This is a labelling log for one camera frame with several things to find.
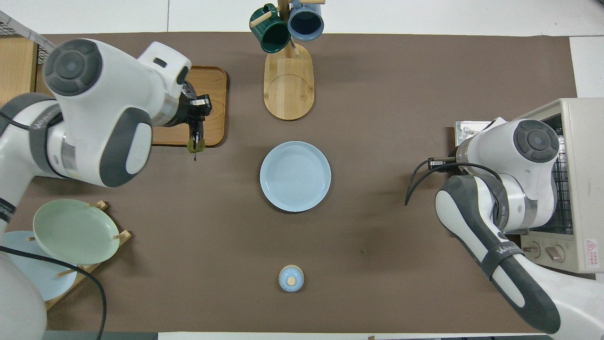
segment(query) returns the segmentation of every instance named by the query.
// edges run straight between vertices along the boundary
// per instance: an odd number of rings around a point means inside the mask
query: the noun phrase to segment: wooden peg
[[[300,4],[313,4],[313,5],[324,5],[325,4],[325,0],[300,0]]]
[[[252,21],[249,23],[249,26],[250,26],[250,27],[255,27],[255,26],[258,26],[258,25],[260,25],[260,23],[261,23],[261,22],[263,22],[264,20],[267,20],[267,19],[268,19],[268,18],[270,18],[271,16],[272,16],[272,12],[266,12],[266,13],[264,13],[263,15],[261,15],[261,16],[259,16],[259,17],[255,18],[254,20],[252,20]]]
[[[299,56],[300,55],[300,51],[298,51],[298,48],[296,47],[296,44],[295,44],[294,40],[290,39],[289,43],[292,45],[292,48],[294,49],[294,53],[296,54],[296,56]]]
[[[73,269],[68,269],[68,270],[66,270],[66,271],[64,271],[64,272],[57,273],[57,274],[56,274],[54,277],[56,277],[56,278],[58,279],[58,278],[60,278],[61,276],[65,276],[65,275],[67,275],[67,274],[71,274],[71,273],[73,273],[73,272],[75,272],[75,270],[73,270]]]
[[[94,204],[92,203],[88,203],[88,206],[90,207],[95,207],[95,208],[99,208],[101,211],[105,211],[105,209],[107,209],[109,206],[107,205],[107,202],[100,200]]]
[[[77,267],[78,267],[79,269],[83,269],[83,270],[85,269],[85,268],[84,268],[84,266],[77,266]],[[75,270],[73,270],[73,269],[68,269],[68,270],[66,270],[66,271],[64,271],[64,272],[57,273],[57,274],[56,274],[54,277],[56,277],[56,278],[60,278],[61,276],[69,275],[69,274],[71,274],[71,273],[73,273],[73,272],[75,272]]]

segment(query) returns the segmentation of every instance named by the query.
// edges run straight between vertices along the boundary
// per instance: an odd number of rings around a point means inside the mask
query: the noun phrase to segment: wooden stand base
[[[269,54],[265,63],[264,100],[273,116],[283,120],[303,117],[315,102],[315,76],[308,51],[296,44]]]

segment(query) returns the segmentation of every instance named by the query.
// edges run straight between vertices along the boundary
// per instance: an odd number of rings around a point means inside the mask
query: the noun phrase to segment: mug handle
[[[273,4],[266,4],[264,6],[263,10],[264,10],[265,13],[271,12],[271,19],[277,19],[277,18],[279,18],[279,12],[277,11],[277,8],[275,7],[275,5],[273,5]]]

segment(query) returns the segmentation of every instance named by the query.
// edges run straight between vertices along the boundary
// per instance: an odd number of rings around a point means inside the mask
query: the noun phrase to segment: plate
[[[306,211],[323,200],[332,181],[325,155],[311,144],[286,142],[269,152],[260,167],[260,186],[279,209]]]
[[[77,200],[56,200],[34,215],[34,234],[52,257],[89,265],[109,259],[120,246],[119,231],[107,214]]]
[[[48,254],[36,242],[27,241],[28,237],[33,236],[34,233],[30,231],[7,232],[4,234],[4,243],[8,248],[47,257]],[[8,254],[8,257],[36,285],[44,301],[63,295],[76,280],[77,273],[75,272],[60,278],[55,277],[58,273],[68,270],[68,268],[58,264],[12,254]]]

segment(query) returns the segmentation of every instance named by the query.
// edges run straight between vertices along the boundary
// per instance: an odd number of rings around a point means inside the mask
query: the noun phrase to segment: green mug
[[[266,4],[264,7],[257,9],[252,13],[249,21],[252,22],[268,12],[271,12],[271,16],[268,19],[265,19],[256,26],[251,27],[250,25],[249,29],[260,42],[260,47],[262,47],[264,52],[276,53],[287,46],[291,35],[289,34],[288,23],[279,18],[275,5]]]

